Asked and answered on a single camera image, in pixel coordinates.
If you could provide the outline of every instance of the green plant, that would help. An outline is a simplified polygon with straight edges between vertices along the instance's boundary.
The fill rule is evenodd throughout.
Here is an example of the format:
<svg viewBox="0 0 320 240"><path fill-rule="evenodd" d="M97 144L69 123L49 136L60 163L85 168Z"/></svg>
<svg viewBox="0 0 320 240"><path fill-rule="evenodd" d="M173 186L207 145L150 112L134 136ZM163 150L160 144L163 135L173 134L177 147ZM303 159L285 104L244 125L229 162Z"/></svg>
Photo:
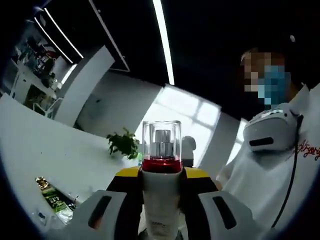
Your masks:
<svg viewBox="0 0 320 240"><path fill-rule="evenodd" d="M123 130L125 133L122 136L116 132L106 136L110 145L109 152L114 154L119 151L128 159L135 159L138 156L139 140L135 139L136 135L130 133L125 127Z"/></svg>

